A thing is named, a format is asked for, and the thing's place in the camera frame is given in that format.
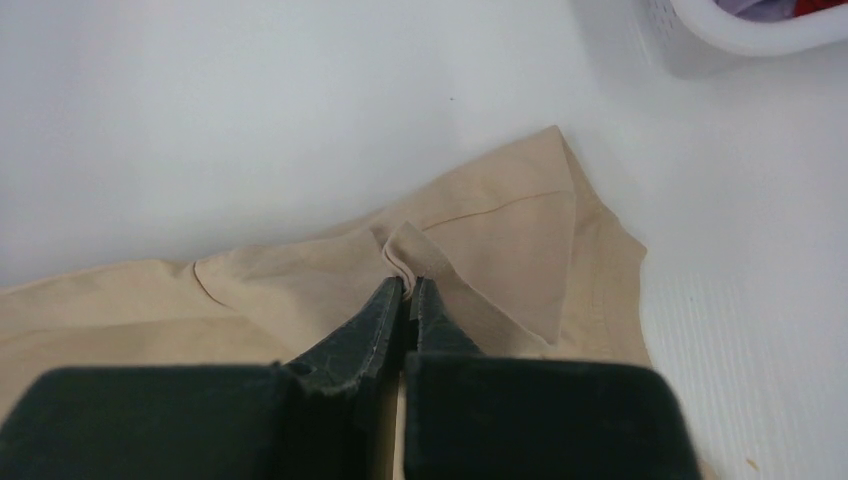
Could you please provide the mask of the beige t shirt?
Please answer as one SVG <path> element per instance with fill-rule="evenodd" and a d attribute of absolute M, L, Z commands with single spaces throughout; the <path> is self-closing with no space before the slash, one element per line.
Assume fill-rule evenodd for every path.
<path fill-rule="evenodd" d="M 1 428 L 58 368 L 287 363 L 398 278 L 406 310 L 388 479 L 409 479 L 404 364 L 419 278 L 434 281 L 486 355 L 653 370 L 639 319 L 644 255 L 550 127 L 307 241 L 113 264 L 3 290 Z"/>

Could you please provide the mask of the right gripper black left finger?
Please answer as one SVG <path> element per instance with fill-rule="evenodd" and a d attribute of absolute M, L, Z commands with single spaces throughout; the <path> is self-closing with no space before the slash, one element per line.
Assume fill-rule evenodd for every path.
<path fill-rule="evenodd" d="M 5 479 L 388 479 L 398 278 L 287 363 L 63 367 L 1 428 Z"/>

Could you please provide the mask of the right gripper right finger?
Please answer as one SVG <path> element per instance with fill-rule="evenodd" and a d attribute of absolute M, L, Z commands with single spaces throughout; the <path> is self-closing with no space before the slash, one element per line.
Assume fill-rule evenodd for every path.
<path fill-rule="evenodd" d="M 673 391 L 653 370 L 489 356 L 419 278 L 404 364 L 409 479 L 698 479 Z"/>

